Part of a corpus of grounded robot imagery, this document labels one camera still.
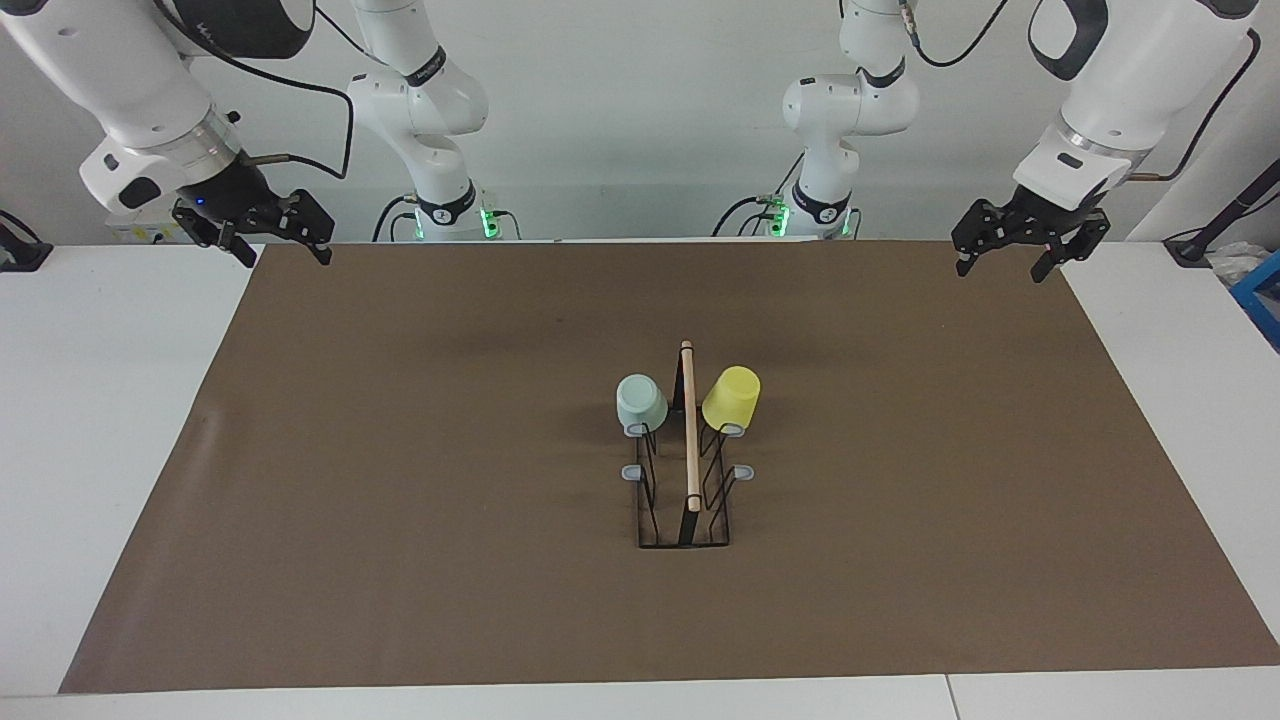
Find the blue box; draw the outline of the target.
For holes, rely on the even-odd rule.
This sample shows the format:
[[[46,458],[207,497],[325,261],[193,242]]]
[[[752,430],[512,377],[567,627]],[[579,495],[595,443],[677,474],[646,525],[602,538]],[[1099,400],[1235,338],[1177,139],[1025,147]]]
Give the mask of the blue box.
[[[1272,299],[1272,291],[1280,292],[1280,250],[1243,275],[1228,292],[1268,345],[1280,354],[1280,297]]]

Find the white power strip box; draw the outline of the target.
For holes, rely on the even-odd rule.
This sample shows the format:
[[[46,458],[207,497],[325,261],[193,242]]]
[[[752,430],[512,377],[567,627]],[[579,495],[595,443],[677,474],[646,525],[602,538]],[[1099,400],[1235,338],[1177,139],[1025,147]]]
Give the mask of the white power strip box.
[[[127,215],[109,214],[104,225],[114,240],[142,245],[196,245],[196,241],[177,223],[170,209],[143,210]]]

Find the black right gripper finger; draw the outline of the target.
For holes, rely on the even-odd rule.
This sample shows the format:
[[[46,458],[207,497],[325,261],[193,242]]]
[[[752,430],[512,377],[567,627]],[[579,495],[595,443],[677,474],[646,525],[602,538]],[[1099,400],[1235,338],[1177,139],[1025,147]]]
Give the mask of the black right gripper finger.
[[[211,222],[183,199],[178,199],[172,206],[172,219],[197,246],[218,249],[233,256],[242,266],[255,268],[259,255],[232,222]]]
[[[280,199],[280,237],[305,246],[315,260],[329,266],[335,222],[306,190]]]

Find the brown table mat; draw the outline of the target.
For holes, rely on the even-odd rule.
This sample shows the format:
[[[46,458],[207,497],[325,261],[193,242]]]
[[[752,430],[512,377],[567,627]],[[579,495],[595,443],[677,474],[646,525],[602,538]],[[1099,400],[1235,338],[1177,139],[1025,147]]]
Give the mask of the brown table mat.
[[[940,242],[271,246],[67,693],[1280,664],[1065,279]],[[614,389],[762,382],[721,550]]]

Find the yellow plastic cup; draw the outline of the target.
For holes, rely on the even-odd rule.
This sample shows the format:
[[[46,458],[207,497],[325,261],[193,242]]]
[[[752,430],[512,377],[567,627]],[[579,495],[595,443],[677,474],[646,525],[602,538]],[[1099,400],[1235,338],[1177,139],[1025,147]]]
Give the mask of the yellow plastic cup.
[[[701,405],[705,424],[714,430],[736,427],[746,430],[762,392],[759,375],[748,366],[728,366],[712,386]]]

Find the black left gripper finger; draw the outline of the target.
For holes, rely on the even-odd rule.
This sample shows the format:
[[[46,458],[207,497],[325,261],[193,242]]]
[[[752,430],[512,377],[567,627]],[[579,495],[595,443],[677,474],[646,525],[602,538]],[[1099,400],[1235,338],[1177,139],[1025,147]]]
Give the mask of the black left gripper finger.
[[[950,236],[957,254],[955,269],[959,277],[966,277],[980,255],[1012,243],[1006,227],[1009,214],[1009,202],[995,205],[989,200],[977,200],[964,213]]]
[[[1038,243],[1044,246],[1044,251],[1030,268],[1032,281],[1042,283],[1056,268],[1087,260],[1108,233],[1110,227],[1106,211],[1096,208],[1084,215],[1079,227],[1069,232],[1069,238],[1064,231],[1038,231]]]

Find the clear plastic bag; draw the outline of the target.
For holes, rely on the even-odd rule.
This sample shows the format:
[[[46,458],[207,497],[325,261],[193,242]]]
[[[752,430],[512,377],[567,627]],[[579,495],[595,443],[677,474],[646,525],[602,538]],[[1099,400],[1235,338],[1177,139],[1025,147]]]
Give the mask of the clear plastic bag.
[[[1274,251],[1257,243],[1236,241],[1210,250],[1204,258],[1210,261],[1219,281],[1230,290],[1243,282],[1272,255]]]

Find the pale green plastic cup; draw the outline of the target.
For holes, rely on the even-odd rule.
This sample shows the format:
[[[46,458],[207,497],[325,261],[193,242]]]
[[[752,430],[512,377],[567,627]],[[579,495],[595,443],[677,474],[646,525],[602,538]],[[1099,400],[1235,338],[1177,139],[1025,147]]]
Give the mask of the pale green plastic cup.
[[[625,377],[616,388],[614,400],[620,425],[628,437],[657,432],[669,409],[660,387],[645,374]]]

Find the black clamp mount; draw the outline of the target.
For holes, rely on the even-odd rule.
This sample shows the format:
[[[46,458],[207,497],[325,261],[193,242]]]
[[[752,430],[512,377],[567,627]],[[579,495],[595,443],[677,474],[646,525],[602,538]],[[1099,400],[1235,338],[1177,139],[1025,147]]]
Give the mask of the black clamp mount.
[[[0,273],[36,272],[52,250],[20,218],[0,209]]]

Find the black stand with pole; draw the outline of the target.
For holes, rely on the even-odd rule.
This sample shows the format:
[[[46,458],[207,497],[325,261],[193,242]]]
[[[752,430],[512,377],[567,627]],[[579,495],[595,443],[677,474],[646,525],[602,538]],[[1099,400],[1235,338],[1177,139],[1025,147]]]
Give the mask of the black stand with pole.
[[[1271,161],[1238,196],[1201,228],[1166,238],[1162,245],[1179,266],[1206,266],[1210,245],[1248,211],[1262,206],[1263,196],[1280,184],[1280,158]]]

